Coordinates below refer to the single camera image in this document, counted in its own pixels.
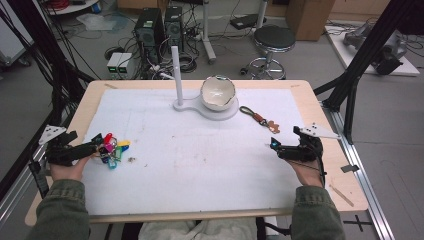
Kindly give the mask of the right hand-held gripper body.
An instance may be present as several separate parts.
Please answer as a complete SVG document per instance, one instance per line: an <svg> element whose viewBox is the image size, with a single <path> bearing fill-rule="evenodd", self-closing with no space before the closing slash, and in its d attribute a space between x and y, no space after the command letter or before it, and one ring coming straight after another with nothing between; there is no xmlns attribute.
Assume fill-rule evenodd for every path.
<svg viewBox="0 0 424 240"><path fill-rule="evenodd" d="M281 148L278 149L284 154L284 158L281 159L312 162L323 155L322 138L341 138L339 134L316 123L305 127L294 126L293 132L299 136L299 144L297 146L281 145Z"/></svg>

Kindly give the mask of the bunch of colourful key tags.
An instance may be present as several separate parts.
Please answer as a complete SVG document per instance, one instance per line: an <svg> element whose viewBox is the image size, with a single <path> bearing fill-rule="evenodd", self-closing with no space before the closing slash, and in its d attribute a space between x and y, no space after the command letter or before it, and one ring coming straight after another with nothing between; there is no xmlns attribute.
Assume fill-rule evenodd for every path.
<svg viewBox="0 0 424 240"><path fill-rule="evenodd" d="M129 140L119 141L112 133L107 133L102 136L104 143L98 145L99 148L105 148L109 152L109 158L102 160L103 164L106 164L109 169L116 169L118 163L122 160L122 154L129 149L131 142Z"/></svg>

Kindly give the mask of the brown leather keychain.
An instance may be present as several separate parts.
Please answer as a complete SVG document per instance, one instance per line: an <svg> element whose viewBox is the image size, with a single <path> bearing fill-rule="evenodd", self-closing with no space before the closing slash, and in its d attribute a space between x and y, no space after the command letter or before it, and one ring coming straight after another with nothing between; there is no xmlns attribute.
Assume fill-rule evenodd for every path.
<svg viewBox="0 0 424 240"><path fill-rule="evenodd" d="M278 134L280 132L279 125L276 124L273 120L267 120L262 117L260 114L254 112L247 106L240 106L239 110L252 117L259 125L268 128L273 134Z"/></svg>

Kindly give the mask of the white stand with pole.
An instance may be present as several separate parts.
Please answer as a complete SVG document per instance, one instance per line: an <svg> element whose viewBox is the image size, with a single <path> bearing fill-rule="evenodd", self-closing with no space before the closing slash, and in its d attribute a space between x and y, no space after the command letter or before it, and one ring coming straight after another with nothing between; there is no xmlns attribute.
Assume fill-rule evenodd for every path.
<svg viewBox="0 0 424 240"><path fill-rule="evenodd" d="M232 118L239 111L239 101L236 96L233 105L224 111L213 111L206 108L201 102L200 90L199 95L192 99L185 99L183 97L182 79L180 72L180 60L179 50L177 46L171 47L173 70L174 70L174 81L176 84L177 99L173 103L173 108L176 111L195 111L206 119L212 121L224 121Z"/></svg>

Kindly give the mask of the person's right hand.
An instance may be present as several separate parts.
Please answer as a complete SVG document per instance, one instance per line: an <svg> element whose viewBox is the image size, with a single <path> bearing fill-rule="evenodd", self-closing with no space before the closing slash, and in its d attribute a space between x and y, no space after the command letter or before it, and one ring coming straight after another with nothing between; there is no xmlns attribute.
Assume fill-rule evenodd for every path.
<svg viewBox="0 0 424 240"><path fill-rule="evenodd" d="M317 161L300 162L287 160L287 163L293 168L302 185L324 187Z"/></svg>

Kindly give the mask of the thin wooden stick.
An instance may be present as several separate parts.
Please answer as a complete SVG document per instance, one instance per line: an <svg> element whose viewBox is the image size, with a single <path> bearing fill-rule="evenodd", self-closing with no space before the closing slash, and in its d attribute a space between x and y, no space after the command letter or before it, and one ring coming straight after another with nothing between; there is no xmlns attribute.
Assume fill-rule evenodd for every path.
<svg viewBox="0 0 424 240"><path fill-rule="evenodd" d="M340 197L342 198L349 206L354 207L355 204L353 200L351 199L351 196L341 189L337 188L333 184L330 184L329 187Z"/></svg>

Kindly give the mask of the white power supply unit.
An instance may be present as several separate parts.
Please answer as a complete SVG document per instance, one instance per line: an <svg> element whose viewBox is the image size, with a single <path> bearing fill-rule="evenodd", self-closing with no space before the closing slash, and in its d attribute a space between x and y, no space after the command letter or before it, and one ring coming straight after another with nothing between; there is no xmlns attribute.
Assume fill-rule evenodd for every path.
<svg viewBox="0 0 424 240"><path fill-rule="evenodd" d="M119 65L120 58L121 58L121 53L113 53L107 63L107 69L112 79L118 76L117 67Z"/></svg>
<svg viewBox="0 0 424 240"><path fill-rule="evenodd" d="M129 79L134 73L133 56L131 53L122 53L117 65L118 74L123 79Z"/></svg>

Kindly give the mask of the white cracked-rim bowl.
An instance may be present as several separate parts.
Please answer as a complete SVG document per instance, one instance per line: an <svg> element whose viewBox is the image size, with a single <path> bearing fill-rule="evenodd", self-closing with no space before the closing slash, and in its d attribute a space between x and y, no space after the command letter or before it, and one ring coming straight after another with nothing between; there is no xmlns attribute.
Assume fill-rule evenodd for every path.
<svg viewBox="0 0 424 240"><path fill-rule="evenodd" d="M202 83L200 98L203 105L210 110L227 110L236 98L235 85L225 76L208 77Z"/></svg>

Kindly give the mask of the black round stool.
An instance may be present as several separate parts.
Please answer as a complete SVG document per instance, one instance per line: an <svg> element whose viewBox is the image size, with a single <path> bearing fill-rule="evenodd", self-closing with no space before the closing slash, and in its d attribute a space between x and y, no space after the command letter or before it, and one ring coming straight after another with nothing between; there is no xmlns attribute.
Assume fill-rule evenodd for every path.
<svg viewBox="0 0 424 240"><path fill-rule="evenodd" d="M294 33L289 28L266 25L253 35L255 45L265 53L240 69L241 75L250 74L252 79L285 80L286 71L282 64L273 58L275 53L292 50L296 43Z"/></svg>

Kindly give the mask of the clear plastic sheet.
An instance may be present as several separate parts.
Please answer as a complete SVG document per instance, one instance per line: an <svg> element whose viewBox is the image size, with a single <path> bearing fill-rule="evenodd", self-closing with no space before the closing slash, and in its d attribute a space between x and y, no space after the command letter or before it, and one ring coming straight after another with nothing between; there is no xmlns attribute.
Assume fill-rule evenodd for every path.
<svg viewBox="0 0 424 240"><path fill-rule="evenodd" d="M129 19L120 14L107 14L106 16L86 13L76 20L82 23L87 31L118 31L126 27Z"/></svg>

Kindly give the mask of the white cabinet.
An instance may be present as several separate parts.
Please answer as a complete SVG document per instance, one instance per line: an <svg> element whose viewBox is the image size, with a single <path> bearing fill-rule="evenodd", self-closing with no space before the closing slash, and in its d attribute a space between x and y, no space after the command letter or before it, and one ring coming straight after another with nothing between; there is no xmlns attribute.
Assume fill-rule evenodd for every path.
<svg viewBox="0 0 424 240"><path fill-rule="evenodd" d="M6 0L0 0L0 13L5 14L6 19L11 21L12 25L30 45L33 44L31 36ZM0 66L11 66L25 53L25 51L26 48L22 45L21 41L0 17Z"/></svg>

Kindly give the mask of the black flat device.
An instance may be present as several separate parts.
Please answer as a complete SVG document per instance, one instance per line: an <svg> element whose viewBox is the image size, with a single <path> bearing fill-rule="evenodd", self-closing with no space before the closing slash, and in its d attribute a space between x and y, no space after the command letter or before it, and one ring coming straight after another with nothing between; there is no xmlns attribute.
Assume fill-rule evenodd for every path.
<svg viewBox="0 0 424 240"><path fill-rule="evenodd" d="M237 30L253 28L257 25L258 14L248 14L242 17L235 17L230 20L230 24Z"/></svg>

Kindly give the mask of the white round table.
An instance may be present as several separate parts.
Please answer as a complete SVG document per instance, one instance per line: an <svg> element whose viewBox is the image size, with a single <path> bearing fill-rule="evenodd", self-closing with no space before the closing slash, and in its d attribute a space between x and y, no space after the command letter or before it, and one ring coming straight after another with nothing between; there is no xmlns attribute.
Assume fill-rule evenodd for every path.
<svg viewBox="0 0 424 240"><path fill-rule="evenodd" d="M100 0L45 0L42 6L51 14L63 15L92 8Z"/></svg>

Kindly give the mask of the aluminium rail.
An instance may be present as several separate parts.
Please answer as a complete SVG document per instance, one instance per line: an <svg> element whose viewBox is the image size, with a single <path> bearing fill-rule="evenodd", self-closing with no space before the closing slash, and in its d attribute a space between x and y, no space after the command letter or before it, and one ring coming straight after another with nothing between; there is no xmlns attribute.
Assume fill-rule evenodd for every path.
<svg viewBox="0 0 424 240"><path fill-rule="evenodd" d="M338 111L330 110L320 103L324 113L326 114L330 124L334 127L335 131L341 136L340 144L343 152L347 157L347 161L352 166L357 166L358 170L355 170L353 174L359 182L367 202L367 212L372 221L379 240L395 240L391 227L386 219L383 209L380 206L378 198L374 192L372 184L367 176L366 170L362 164L360 156L353 143L349 141L349 137L344 133L344 120L342 115Z"/></svg>
<svg viewBox="0 0 424 240"><path fill-rule="evenodd" d="M36 138L30 140L12 168L0 181L0 229L18 209L19 202L32 184L43 198L49 190L44 158L47 145Z"/></svg>

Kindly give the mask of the black metal frame post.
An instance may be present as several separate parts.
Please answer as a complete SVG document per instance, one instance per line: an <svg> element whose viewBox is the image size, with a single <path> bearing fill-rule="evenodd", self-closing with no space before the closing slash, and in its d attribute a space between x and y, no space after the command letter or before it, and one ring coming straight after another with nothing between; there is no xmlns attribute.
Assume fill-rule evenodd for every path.
<svg viewBox="0 0 424 240"><path fill-rule="evenodd" d="M323 101L323 105L333 112L338 112L341 104L347 100L342 133L349 144L353 144L352 125L358 83L390 35L405 21L417 2L418 0L391 0L347 69L339 77L313 90L315 95L320 95L333 89L330 96Z"/></svg>
<svg viewBox="0 0 424 240"><path fill-rule="evenodd" d="M65 57L33 0L6 0L6 2L33 39L33 45L29 45L26 38L15 27L8 13L1 8L0 18L30 53L47 83L51 85L53 109L0 181L0 201L4 200L10 192L25 165L33 163L32 154L38 146L37 140L41 137L44 128L48 124L61 123L63 110L75 110L85 93L83 83L94 81L93 77L79 70Z"/></svg>

